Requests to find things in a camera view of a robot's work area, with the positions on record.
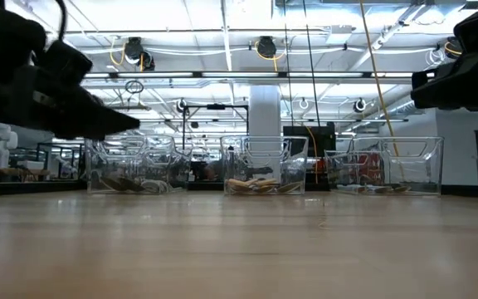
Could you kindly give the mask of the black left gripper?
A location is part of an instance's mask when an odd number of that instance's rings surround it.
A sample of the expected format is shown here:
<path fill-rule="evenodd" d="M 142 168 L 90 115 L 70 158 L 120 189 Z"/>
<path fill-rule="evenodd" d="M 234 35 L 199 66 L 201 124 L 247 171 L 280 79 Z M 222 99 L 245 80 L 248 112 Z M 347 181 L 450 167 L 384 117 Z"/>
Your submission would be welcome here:
<path fill-rule="evenodd" d="M 138 129 L 140 121 L 113 110 L 81 87 L 91 61 L 64 41 L 67 11 L 60 8 L 58 36 L 6 9 L 0 0 L 0 123 L 49 130 L 62 139 L 103 140 Z"/>

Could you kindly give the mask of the clear plastic bin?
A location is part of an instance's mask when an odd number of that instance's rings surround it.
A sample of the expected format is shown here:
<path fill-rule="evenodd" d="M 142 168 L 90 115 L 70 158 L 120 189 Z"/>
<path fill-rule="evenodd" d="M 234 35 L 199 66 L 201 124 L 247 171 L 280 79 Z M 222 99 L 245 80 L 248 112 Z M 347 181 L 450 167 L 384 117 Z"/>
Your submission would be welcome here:
<path fill-rule="evenodd" d="M 300 195 L 305 192 L 307 172 L 308 138 L 296 136 L 305 142 L 298 154 L 291 153 L 290 136 L 223 136 L 220 139 L 222 152 L 222 177 L 226 195 Z M 228 179 L 249 181 L 252 179 L 276 179 L 276 188 L 268 194 L 256 194 L 252 191 L 245 194 L 230 194 L 225 183 Z M 282 185 L 302 182 L 300 191 L 290 194 L 278 194 L 276 189 Z"/>
<path fill-rule="evenodd" d="M 442 137 L 359 137 L 347 149 L 326 150 L 329 186 L 362 185 L 357 195 L 438 195 L 443 164 Z M 403 194 L 375 194 L 379 186 L 408 185 Z"/>
<path fill-rule="evenodd" d="M 162 180 L 175 193 L 188 187 L 192 153 L 178 149 L 168 135 L 111 135 L 104 140 L 85 142 L 85 172 L 90 194 L 153 194 L 147 191 L 118 192 L 100 182 L 101 177 L 118 181 L 131 179 L 137 184 L 144 180 Z"/>

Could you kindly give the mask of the long ceiling light strip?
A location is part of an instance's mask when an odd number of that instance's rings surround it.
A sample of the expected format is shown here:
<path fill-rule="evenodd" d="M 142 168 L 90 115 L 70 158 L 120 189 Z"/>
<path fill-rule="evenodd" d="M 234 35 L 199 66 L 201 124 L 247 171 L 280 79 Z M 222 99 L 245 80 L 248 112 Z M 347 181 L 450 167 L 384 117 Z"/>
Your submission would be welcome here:
<path fill-rule="evenodd" d="M 149 79 L 149 78 L 374 78 L 375 73 L 371 71 L 354 72 L 354 71 L 166 71 L 166 72 L 94 72 L 85 75 L 85 79 Z"/>

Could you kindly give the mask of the white pillar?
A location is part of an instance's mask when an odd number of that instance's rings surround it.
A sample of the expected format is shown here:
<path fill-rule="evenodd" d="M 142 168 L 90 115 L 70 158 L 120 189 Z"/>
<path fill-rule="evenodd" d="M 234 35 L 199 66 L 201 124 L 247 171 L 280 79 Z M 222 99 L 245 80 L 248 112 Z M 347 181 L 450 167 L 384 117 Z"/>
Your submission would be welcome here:
<path fill-rule="evenodd" d="M 250 135 L 280 135 L 280 98 L 277 86 L 251 86 L 248 117 Z"/>

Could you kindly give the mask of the black gantry frame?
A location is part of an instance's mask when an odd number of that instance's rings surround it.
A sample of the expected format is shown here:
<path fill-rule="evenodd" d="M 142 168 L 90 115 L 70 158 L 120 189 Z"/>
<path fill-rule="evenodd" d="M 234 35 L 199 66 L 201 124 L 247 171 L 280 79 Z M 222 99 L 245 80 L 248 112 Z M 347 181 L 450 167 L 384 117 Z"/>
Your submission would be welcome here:
<path fill-rule="evenodd" d="M 234 111 L 242 120 L 246 123 L 246 133 L 249 134 L 250 131 L 250 122 L 249 122 L 249 105 L 225 105 L 225 104 L 207 104 L 207 105 L 188 105 L 184 104 L 182 111 L 182 149 L 186 147 L 186 124 L 188 122 L 187 111 L 191 108 L 194 109 L 193 112 L 190 112 L 190 116 L 195 116 L 200 109 L 204 110 L 226 110 L 231 109 Z M 241 115 L 238 110 L 243 109 L 246 112 L 246 115 Z"/>

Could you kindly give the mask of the black wall panel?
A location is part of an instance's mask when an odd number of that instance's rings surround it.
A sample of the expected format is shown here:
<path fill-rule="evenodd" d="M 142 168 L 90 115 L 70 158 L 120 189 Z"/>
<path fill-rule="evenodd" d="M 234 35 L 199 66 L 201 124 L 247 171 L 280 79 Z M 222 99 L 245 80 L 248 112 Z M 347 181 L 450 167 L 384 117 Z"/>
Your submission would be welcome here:
<path fill-rule="evenodd" d="M 326 150 L 336 149 L 336 135 L 334 123 L 328 122 L 324 126 L 284 126 L 284 136 L 291 137 L 291 153 L 298 154 L 302 151 L 305 142 L 296 139 L 296 136 L 308 138 L 308 157 L 321 157 Z"/>

